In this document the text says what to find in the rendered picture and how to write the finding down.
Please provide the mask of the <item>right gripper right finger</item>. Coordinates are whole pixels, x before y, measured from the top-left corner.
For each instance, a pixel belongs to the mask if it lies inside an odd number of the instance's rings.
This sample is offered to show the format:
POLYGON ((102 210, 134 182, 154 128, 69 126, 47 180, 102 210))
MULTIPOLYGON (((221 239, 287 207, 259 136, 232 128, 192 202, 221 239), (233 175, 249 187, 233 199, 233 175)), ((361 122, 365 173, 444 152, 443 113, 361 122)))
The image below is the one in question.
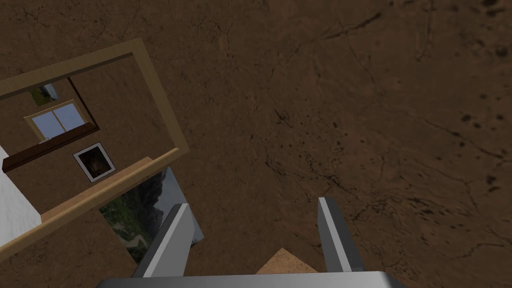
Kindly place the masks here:
POLYGON ((317 228, 328 273, 366 270, 348 224, 332 197, 318 198, 317 228))

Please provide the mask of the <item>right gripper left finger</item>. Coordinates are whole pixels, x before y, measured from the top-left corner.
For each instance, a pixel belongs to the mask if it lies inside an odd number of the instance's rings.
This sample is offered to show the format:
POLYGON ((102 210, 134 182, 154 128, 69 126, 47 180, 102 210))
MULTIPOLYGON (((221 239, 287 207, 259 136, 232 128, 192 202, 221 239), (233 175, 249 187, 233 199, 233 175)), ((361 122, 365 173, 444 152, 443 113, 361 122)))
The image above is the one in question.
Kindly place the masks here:
POLYGON ((174 205, 132 277, 182 277, 194 233, 189 204, 174 205))

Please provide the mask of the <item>large landscape picture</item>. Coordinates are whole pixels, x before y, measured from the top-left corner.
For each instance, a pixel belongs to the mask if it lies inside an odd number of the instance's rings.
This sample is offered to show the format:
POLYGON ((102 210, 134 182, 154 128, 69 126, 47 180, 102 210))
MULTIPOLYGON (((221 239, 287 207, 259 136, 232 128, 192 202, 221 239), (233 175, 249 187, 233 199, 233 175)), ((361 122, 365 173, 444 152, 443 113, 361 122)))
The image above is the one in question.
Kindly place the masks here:
POLYGON ((186 201, 168 167, 99 210, 132 259, 139 264, 173 206, 186 201))

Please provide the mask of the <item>white framed dark picture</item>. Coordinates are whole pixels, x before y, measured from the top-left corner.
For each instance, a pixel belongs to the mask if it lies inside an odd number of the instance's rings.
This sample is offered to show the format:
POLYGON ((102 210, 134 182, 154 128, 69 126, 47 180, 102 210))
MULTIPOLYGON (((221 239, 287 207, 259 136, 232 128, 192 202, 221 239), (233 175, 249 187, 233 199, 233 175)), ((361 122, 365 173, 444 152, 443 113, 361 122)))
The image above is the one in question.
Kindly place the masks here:
POLYGON ((97 182, 116 170, 100 142, 73 154, 91 183, 97 182))

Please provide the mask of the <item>dark brown door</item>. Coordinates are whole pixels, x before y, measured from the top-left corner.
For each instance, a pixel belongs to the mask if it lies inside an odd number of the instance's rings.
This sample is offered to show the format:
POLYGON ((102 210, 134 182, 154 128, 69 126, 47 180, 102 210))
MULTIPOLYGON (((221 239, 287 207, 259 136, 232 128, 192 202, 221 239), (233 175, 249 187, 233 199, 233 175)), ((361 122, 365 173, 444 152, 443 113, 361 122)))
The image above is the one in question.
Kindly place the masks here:
POLYGON ((21 167, 31 161, 34 161, 52 151, 58 150, 68 144, 76 142, 77 140, 84 138, 94 132, 100 130, 100 127, 94 117, 91 115, 91 112, 84 102, 79 90, 77 89, 75 83, 72 81, 70 77, 67 78, 71 87, 73 88, 77 98, 81 102, 84 110, 90 118, 90 122, 86 122, 85 124, 73 128, 70 131, 66 131, 61 135, 58 135, 55 138, 43 141, 37 145, 31 146, 21 152, 8 156, 3 160, 2 163, 2 171, 7 173, 12 171, 18 167, 21 167))

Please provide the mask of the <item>small landscape picture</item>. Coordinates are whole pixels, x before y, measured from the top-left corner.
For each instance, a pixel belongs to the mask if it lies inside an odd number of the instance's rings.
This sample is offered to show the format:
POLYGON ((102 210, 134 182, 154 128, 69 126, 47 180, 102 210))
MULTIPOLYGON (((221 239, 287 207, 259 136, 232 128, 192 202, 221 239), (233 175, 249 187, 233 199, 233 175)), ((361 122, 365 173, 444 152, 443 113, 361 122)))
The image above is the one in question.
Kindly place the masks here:
POLYGON ((52 83, 30 89, 29 93, 39 107, 60 99, 60 95, 52 83))

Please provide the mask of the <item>window with light frame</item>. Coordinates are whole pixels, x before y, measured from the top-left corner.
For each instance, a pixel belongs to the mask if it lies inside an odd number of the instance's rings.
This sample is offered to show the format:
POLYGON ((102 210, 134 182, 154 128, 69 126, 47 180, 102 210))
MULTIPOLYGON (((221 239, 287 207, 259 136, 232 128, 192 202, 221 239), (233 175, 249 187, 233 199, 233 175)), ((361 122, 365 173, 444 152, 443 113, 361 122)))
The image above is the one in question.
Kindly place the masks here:
POLYGON ((41 143, 88 122, 73 99, 26 116, 24 119, 41 143))

